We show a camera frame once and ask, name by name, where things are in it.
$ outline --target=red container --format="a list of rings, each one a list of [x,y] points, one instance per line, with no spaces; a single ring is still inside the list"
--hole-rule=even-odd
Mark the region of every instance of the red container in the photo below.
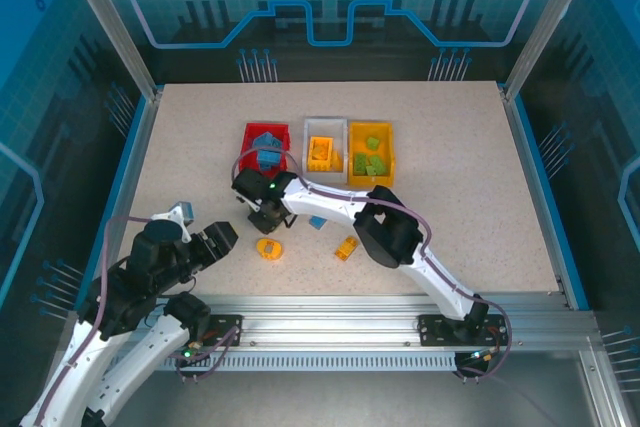
[[[260,137],[265,132],[271,132],[276,139],[282,142],[282,148],[289,150],[291,147],[291,139],[289,138],[289,126],[287,124],[259,124],[248,123],[244,129],[244,139],[242,139],[242,151],[246,152],[253,146],[253,141],[256,137]],[[273,167],[270,170],[262,172],[264,175],[273,178],[278,172],[287,170],[287,156],[282,155],[280,159],[280,165]],[[240,170],[249,167],[260,172],[258,167],[258,152],[251,152],[245,155],[238,164]]]

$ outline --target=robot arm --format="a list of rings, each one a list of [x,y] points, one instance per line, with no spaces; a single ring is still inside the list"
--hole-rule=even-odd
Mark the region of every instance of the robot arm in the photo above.
[[[109,425],[159,362],[191,336],[197,338],[203,316],[208,321],[208,308],[193,296],[172,298],[159,328],[152,329],[141,345],[103,377],[119,348],[153,311],[158,296],[225,257],[238,239],[228,222],[215,222],[200,233],[187,232],[190,240],[185,242],[184,222],[190,214],[176,212],[182,208],[177,204],[168,214],[147,223],[133,241],[126,268],[109,269],[106,309],[98,332],[71,365],[69,359],[77,355],[98,321],[101,278],[94,280],[63,360],[21,427]]]
[[[292,172],[281,172],[269,180],[252,169],[242,170],[232,188],[251,208],[249,220],[264,234],[275,230],[290,215],[315,215],[353,226],[373,260],[385,267],[399,268],[424,289],[448,319],[458,339],[472,342],[480,331],[488,306],[471,300],[479,296],[460,285],[428,248],[423,255],[424,239],[418,222],[390,206],[404,207],[389,189],[382,186],[371,192],[334,189],[303,183]],[[376,200],[385,205],[376,204]],[[384,220],[379,221],[377,216],[381,214]]]

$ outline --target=orange bin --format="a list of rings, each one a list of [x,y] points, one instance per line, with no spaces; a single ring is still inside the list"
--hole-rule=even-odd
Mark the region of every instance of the orange bin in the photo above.
[[[376,150],[367,146],[367,139],[374,137],[380,141]],[[387,167],[385,175],[354,175],[353,162],[356,154],[379,156]],[[350,122],[349,123],[349,185],[372,188],[375,185],[393,186],[396,169],[396,156],[393,152],[393,127],[389,122]]]

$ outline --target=speckled countertop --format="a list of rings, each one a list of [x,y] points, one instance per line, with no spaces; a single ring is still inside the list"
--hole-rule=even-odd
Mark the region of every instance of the speckled countertop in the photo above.
[[[557,284],[511,131],[493,82],[345,82],[167,85],[131,214],[193,203],[199,231],[228,220],[240,240],[198,276],[195,293],[238,295],[404,294],[420,289],[384,268],[362,246],[347,262],[333,252],[353,231],[299,218],[271,237],[277,262],[260,258],[261,234],[235,200],[230,169],[247,122],[289,124],[299,160],[306,116],[393,122],[394,193],[423,214],[433,252],[477,291],[549,291]],[[127,228],[127,255],[140,226]]]

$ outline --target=blue cube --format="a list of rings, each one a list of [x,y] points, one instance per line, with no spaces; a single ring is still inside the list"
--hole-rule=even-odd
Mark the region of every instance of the blue cube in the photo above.
[[[280,165],[280,159],[282,155],[278,152],[270,152],[268,150],[258,151],[258,164],[276,166]]]
[[[327,219],[323,219],[322,217],[316,217],[315,215],[309,219],[309,223],[316,229],[320,230],[324,224],[326,224]]]
[[[271,132],[265,132],[264,134],[260,135],[259,137],[256,137],[255,139],[253,139],[253,147],[271,147],[273,146],[273,135],[271,134]]]

